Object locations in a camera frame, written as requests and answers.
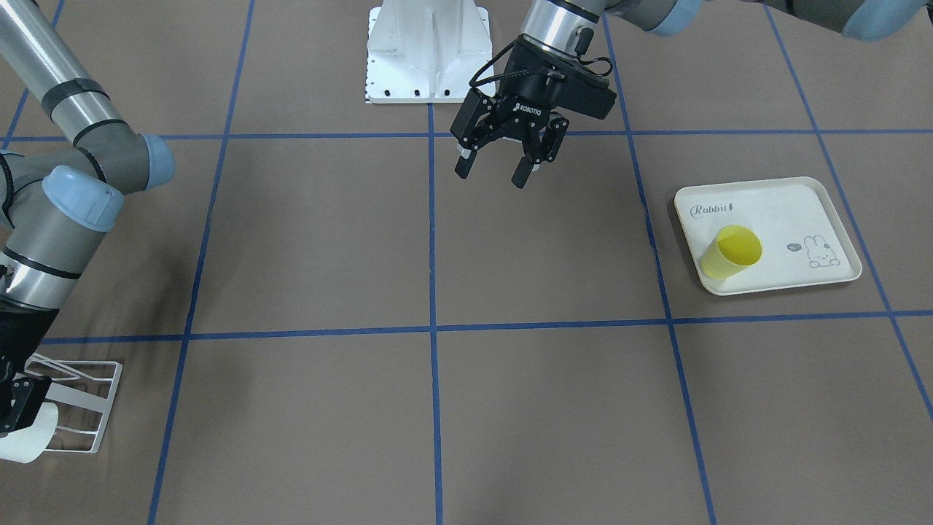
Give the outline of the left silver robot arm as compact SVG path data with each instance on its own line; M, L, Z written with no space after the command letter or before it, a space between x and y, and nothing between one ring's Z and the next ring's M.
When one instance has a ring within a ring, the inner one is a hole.
M522 29L494 59L507 59L501 73L487 62L469 80L450 132L459 157L456 175L466 179L477 153L499 139L523 148L511 176L523 188L540 164L558 156L569 129L563 110L602 120L617 100L609 73L592 70L587 59L603 17L616 17L655 36L688 27L700 1L534 1Z

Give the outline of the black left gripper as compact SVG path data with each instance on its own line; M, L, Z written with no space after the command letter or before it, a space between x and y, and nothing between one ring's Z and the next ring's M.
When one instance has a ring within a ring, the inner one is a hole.
M480 149L509 139L522 144L523 156L511 183L523 189L541 163L553 162L569 129L566 109L602 120L617 100L605 74L596 74L579 58L566 59L519 36L499 51L480 73L507 55L504 72L481 79L474 74L450 132L459 158L454 172L466 179Z

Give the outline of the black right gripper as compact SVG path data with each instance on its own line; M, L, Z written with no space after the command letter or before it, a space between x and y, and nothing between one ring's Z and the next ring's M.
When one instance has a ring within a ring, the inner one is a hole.
M3 305L1 310L1 429L16 432L34 424L52 384L47 376L26 376L26 363L59 314Z

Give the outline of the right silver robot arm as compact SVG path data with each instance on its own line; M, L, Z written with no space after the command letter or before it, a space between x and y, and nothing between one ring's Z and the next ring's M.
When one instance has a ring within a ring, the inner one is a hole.
M50 379L26 379L31 356L114 228L124 198L176 172L167 143L126 123L33 1L1 6L2 57L70 147L2 152L2 433L32 426Z

